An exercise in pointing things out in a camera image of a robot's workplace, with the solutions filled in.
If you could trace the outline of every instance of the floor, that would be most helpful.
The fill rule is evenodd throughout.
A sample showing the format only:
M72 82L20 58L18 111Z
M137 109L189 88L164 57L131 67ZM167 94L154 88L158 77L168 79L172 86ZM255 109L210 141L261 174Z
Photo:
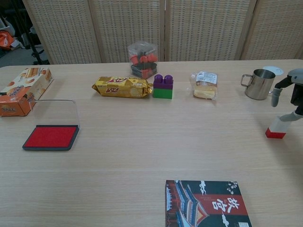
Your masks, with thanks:
M37 51L41 51L43 48L41 45L36 46ZM33 62L36 61L36 58L31 56L32 50L26 49L15 49L10 51L0 58L0 68L9 65L33 65ZM46 60L47 56L45 52L40 55L42 60Z

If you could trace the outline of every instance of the white lid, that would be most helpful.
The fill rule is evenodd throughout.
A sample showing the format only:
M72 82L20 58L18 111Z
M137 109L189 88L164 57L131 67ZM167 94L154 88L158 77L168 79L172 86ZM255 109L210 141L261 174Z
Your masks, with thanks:
M284 71L282 69L280 69L277 66L273 66L273 65L264 66L263 69L273 72L276 76L280 76L284 73Z

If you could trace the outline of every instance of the red ink pad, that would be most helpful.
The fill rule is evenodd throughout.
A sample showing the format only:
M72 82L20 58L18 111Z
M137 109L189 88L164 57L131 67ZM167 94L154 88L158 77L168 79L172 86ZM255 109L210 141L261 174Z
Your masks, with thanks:
M70 150L78 125L37 125L22 148L24 150Z

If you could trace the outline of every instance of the snack box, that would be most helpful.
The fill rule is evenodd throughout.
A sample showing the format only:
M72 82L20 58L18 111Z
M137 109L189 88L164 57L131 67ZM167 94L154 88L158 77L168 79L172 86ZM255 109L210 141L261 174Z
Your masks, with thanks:
M49 68L27 68L0 91L0 116L26 116L53 81Z
M166 227L252 227L236 181L166 181Z

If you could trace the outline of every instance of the toy building block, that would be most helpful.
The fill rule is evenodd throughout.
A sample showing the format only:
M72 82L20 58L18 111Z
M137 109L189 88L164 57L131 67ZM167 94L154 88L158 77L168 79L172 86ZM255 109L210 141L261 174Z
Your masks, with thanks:
M163 76L157 74L153 82L153 97L172 99L173 77L171 75Z
M280 117L276 117L266 130L265 134L268 138L282 139L285 136L290 124L291 122L283 122L280 120Z

